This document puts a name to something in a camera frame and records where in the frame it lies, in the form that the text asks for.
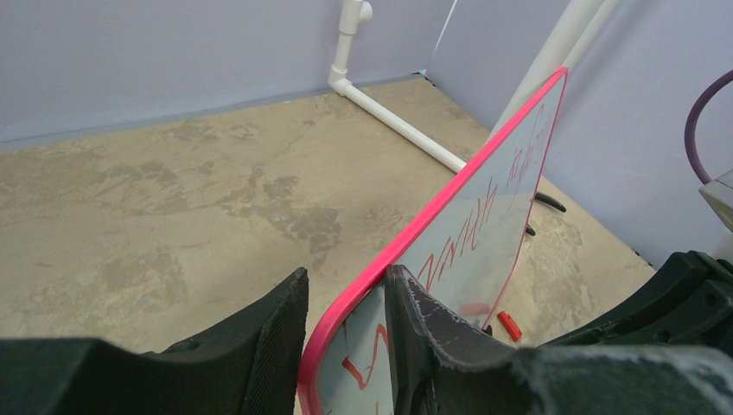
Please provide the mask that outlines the pink framed whiteboard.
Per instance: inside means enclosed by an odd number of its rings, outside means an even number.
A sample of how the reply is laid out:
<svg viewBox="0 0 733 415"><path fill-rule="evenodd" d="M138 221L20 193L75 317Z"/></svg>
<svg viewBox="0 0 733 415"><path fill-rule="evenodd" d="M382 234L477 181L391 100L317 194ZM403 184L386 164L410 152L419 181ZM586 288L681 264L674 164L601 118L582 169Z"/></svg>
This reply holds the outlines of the pink framed whiteboard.
<svg viewBox="0 0 733 415"><path fill-rule="evenodd" d="M304 413L393 413L389 265L405 266L448 309L487 327L519 256L567 78L558 69L330 305L301 359Z"/></svg>

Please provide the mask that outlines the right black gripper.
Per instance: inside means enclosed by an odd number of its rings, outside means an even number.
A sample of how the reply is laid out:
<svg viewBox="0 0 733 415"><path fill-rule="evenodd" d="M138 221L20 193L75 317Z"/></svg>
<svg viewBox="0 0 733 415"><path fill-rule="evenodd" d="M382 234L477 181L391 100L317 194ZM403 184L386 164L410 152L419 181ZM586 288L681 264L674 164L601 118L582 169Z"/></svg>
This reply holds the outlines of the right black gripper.
<svg viewBox="0 0 733 415"><path fill-rule="evenodd" d="M692 345L732 349L732 264L675 252L628 299L552 346Z"/></svg>

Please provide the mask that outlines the red marker cap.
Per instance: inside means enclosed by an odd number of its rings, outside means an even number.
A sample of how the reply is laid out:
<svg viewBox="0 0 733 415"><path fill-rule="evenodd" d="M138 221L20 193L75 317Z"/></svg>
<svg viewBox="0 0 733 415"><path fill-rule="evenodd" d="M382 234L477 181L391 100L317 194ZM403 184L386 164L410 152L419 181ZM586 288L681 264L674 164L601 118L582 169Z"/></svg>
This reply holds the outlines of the red marker cap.
<svg viewBox="0 0 733 415"><path fill-rule="evenodd" d="M500 311L497 314L497 318L514 342L517 342L522 337L522 330L510 314L506 311Z"/></svg>

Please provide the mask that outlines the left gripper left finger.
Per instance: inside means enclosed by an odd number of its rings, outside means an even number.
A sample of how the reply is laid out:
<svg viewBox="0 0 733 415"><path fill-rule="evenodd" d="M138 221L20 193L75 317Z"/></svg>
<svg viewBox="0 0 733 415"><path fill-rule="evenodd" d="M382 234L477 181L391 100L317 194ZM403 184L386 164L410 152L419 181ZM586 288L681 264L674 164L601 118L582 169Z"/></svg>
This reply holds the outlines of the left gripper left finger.
<svg viewBox="0 0 733 415"><path fill-rule="evenodd" d="M4 339L4 414L291 414L309 309L293 271L255 303L160 353L99 338Z"/></svg>

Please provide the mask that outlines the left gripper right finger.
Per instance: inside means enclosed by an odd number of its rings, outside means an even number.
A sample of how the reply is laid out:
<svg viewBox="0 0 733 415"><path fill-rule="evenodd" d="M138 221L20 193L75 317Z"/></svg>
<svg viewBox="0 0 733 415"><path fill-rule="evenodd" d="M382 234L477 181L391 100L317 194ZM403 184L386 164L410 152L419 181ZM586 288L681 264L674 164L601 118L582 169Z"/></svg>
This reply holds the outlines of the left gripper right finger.
<svg viewBox="0 0 733 415"><path fill-rule="evenodd" d="M732 286L703 282L677 309L622 340L512 348L436 300L402 265L386 269L397 414L729 414Z"/></svg>

